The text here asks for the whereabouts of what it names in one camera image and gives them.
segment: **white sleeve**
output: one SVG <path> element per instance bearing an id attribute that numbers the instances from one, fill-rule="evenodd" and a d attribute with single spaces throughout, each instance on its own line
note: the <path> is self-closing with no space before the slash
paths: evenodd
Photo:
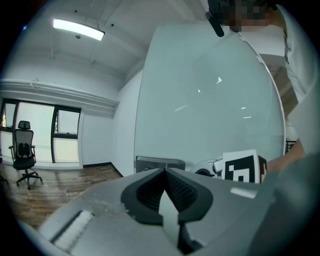
<path id="1" fill-rule="evenodd" d="M 286 23 L 286 69 L 299 103 L 313 86 L 320 86 L 320 58 L 318 52 L 297 20 L 278 6 Z"/>
<path id="2" fill-rule="evenodd" d="M 306 154 L 320 152 L 320 86 L 313 86 L 304 100 L 289 114 Z"/>

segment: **wooden floor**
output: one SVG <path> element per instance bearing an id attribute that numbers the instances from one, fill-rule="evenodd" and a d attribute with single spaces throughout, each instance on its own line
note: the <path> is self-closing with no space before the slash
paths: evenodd
<path id="1" fill-rule="evenodd" d="M 34 228 L 41 225 L 56 209 L 68 203 L 81 192 L 100 182 L 115 180 L 120 176 L 112 166 L 91 167 L 81 170 L 55 171 L 38 170 L 39 179 L 31 178 L 31 190 L 27 182 L 16 181 L 22 177 L 23 170 L 15 170 L 12 166 L 1 164 L 1 175 L 8 180 L 9 186 L 2 182 L 11 209 L 18 220 L 24 221 Z"/>

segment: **window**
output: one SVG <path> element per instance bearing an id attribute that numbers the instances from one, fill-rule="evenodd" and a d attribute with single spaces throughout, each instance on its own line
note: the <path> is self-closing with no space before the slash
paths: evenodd
<path id="1" fill-rule="evenodd" d="M 33 131 L 37 162 L 52 163 L 51 124 L 55 107 L 53 105 L 20 102 L 16 114 L 15 128 L 20 121 L 29 121 Z"/>
<path id="2" fill-rule="evenodd" d="M 9 146 L 16 150 L 13 131 L 20 121 L 29 121 L 37 162 L 78 163 L 80 113 L 80 108 L 4 99 L 0 120 L 2 155 L 11 158 Z"/>
<path id="3" fill-rule="evenodd" d="M 52 136 L 54 163 L 78 163 L 78 126 L 81 109 L 57 106 Z"/>
<path id="4" fill-rule="evenodd" d="M 77 139 L 80 109 L 57 107 L 54 138 Z"/>
<path id="5" fill-rule="evenodd" d="M 12 132 L 14 125 L 14 115 L 17 103 L 10 100 L 3 101 L 1 112 L 1 130 Z"/>

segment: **chair base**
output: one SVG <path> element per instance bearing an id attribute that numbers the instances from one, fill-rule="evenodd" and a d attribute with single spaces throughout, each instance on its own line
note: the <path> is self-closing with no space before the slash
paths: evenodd
<path id="1" fill-rule="evenodd" d="M 28 173 L 28 170 L 26 169 L 26 170 L 24 170 L 25 171 L 25 173 L 23 173 L 22 174 L 22 178 L 20 178 L 17 182 L 16 182 L 16 185 L 19 187 L 19 182 L 21 182 L 21 181 L 23 181 L 23 180 L 25 180 L 25 179 L 27 179 L 27 183 L 28 183 L 28 190 L 31 190 L 31 188 L 30 188 L 30 183 L 29 183 L 29 179 L 30 178 L 35 178 L 35 179 L 40 179 L 40 181 L 41 181 L 41 183 L 43 184 L 44 182 L 43 182 L 43 180 L 42 180 L 42 178 L 40 177 L 40 176 L 38 176 L 38 173 L 36 172 L 36 171 L 33 171 L 33 172 L 31 172 L 31 173 Z"/>
<path id="2" fill-rule="evenodd" d="M 8 180 L 6 180 L 2 175 L 0 175 L 0 182 L 6 182 L 9 185 Z"/>

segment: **curved white panel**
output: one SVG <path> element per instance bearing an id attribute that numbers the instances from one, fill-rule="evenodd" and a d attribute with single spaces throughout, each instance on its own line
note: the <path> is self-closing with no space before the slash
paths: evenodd
<path id="1" fill-rule="evenodd" d="M 268 161 L 284 150 L 280 99 L 255 51 L 208 23 L 159 26 L 141 82 L 135 156 L 180 159 L 189 170 L 250 149 Z"/>

